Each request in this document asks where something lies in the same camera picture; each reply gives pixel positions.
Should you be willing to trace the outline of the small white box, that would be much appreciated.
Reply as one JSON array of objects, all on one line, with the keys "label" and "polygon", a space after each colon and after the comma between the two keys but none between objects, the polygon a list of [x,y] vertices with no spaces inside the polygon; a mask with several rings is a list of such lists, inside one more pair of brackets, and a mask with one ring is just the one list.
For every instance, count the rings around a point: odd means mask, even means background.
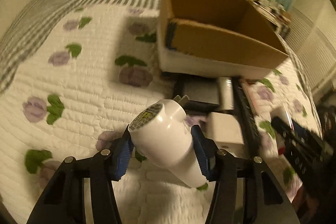
[{"label": "small white box", "polygon": [[237,119],[230,114],[210,113],[206,123],[206,137],[218,148],[225,149],[236,157],[244,157],[244,139]]}]

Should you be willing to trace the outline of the white hair dryer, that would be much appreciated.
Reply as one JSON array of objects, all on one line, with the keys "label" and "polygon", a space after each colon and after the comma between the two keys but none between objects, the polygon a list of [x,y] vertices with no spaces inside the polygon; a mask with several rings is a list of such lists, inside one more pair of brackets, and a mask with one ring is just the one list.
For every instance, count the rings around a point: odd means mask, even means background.
[{"label": "white hair dryer", "polygon": [[137,151],[155,166],[169,170],[190,188],[203,186],[186,113],[174,100],[159,100],[139,113],[127,129]]}]

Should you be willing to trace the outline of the black flat box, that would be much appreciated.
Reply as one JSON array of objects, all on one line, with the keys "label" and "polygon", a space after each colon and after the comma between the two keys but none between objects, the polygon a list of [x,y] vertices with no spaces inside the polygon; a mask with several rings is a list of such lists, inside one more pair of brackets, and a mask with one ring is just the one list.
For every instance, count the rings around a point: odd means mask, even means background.
[{"label": "black flat box", "polygon": [[216,79],[180,78],[174,86],[173,95],[174,97],[188,96],[189,100],[184,104],[186,110],[210,113],[220,106]]}]

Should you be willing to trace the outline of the white floral quilt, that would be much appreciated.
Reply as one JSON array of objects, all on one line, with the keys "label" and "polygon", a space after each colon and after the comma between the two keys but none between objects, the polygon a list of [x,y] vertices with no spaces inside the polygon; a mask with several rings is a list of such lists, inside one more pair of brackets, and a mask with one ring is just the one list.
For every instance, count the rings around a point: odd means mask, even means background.
[{"label": "white floral quilt", "polygon": [[[42,46],[22,62],[1,95],[1,197],[26,223],[55,167],[67,156],[93,156],[103,133],[123,133],[147,106],[173,95],[174,80],[159,69],[158,11],[92,5],[56,19]],[[277,157],[269,112],[285,105],[301,126],[319,125],[290,58],[249,86],[257,107],[262,157],[292,201],[302,182]],[[130,160],[113,182],[123,223],[204,223],[214,183],[182,184],[148,160]]]}]

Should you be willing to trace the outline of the white wardrobe doors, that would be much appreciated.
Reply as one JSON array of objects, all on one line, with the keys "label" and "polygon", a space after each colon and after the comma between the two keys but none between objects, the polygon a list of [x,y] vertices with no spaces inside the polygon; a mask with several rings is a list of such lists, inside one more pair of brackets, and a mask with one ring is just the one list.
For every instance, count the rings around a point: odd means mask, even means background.
[{"label": "white wardrobe doors", "polygon": [[302,63],[314,96],[335,79],[335,9],[330,0],[295,0],[286,42]]}]

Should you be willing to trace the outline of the white dressing table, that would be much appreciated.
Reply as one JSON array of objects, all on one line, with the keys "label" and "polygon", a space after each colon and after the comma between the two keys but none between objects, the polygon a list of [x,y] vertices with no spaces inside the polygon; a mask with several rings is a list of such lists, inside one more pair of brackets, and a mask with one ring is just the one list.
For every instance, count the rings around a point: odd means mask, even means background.
[{"label": "white dressing table", "polygon": [[250,0],[255,9],[271,25],[274,32],[285,39],[290,33],[291,16],[282,5],[273,0]]}]

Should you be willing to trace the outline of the brown cardboard box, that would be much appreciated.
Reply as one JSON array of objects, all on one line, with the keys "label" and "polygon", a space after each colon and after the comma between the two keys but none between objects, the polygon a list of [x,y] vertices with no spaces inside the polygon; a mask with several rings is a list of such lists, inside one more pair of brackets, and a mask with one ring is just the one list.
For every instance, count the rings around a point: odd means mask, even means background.
[{"label": "brown cardboard box", "polygon": [[163,72],[212,78],[259,80],[288,58],[247,0],[161,0],[157,47]]}]

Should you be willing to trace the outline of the grey checkered bedsheet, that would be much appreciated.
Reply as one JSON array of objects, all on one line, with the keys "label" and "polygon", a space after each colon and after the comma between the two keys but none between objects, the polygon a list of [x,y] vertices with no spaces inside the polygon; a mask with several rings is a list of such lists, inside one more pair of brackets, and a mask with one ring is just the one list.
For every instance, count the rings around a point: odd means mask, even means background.
[{"label": "grey checkered bedsheet", "polygon": [[58,21],[72,11],[95,4],[123,5],[133,11],[158,9],[160,0],[32,0],[1,37],[1,92],[13,82],[20,63],[45,42]]}]

